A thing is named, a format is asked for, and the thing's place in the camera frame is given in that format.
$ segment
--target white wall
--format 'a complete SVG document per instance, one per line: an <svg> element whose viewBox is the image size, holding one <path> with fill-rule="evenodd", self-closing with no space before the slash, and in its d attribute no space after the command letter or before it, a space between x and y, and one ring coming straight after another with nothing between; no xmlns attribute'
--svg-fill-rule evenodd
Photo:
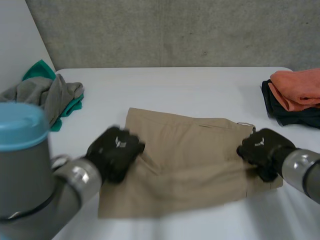
<svg viewBox="0 0 320 240"><path fill-rule="evenodd" d="M41 59L55 70L25 0L0 0L0 92Z"/></svg>

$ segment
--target folded orange shirt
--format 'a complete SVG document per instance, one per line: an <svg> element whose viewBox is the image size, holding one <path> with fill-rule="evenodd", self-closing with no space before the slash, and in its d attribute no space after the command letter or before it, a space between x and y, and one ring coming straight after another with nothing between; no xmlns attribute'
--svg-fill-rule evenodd
<svg viewBox="0 0 320 240"><path fill-rule="evenodd" d="M320 108L320 68L277 71L270 80L272 94L288 112Z"/></svg>

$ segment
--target teal cloth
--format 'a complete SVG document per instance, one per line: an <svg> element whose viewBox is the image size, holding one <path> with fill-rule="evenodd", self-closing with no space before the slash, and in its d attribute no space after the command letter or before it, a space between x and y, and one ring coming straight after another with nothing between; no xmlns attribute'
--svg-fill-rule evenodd
<svg viewBox="0 0 320 240"><path fill-rule="evenodd" d="M34 78L44 77L47 79L55 80L56 74L52 69L43 61L36 62L23 76L22 81Z"/></svg>
<svg viewBox="0 0 320 240"><path fill-rule="evenodd" d="M55 80L56 74L43 60L36 62L23 76L22 81L34 78L34 77L44 77L47 79ZM68 117L73 111L82 109L82 99L84 95L81 94L80 97L73 99L64 109L59 118L50 128L51 132L59 132L62 127L61 117Z"/></svg>
<svg viewBox="0 0 320 240"><path fill-rule="evenodd" d="M68 106L64 109L64 111L61 113L60 117L68 117L70 114L75 110L82 109L82 99L84 99L84 94L81 94L80 97L73 99Z"/></svg>

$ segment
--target folded black clothing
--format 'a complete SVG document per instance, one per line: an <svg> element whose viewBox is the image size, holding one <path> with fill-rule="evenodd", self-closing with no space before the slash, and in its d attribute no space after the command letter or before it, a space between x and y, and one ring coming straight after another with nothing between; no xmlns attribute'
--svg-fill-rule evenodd
<svg viewBox="0 0 320 240"><path fill-rule="evenodd" d="M320 129L320 108L310 107L303 111L286 111L271 92L268 83L262 82L262 94L268 114L282 126L301 124Z"/></svg>

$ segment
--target khaki pants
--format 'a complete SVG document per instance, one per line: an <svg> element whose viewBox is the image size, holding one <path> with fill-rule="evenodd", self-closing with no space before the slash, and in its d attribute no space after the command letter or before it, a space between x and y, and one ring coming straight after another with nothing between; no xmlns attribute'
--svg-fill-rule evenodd
<svg viewBox="0 0 320 240"><path fill-rule="evenodd" d="M105 183L100 218L158 217L281 187L264 183L236 153L253 126L130 108L126 127L145 150L120 185Z"/></svg>

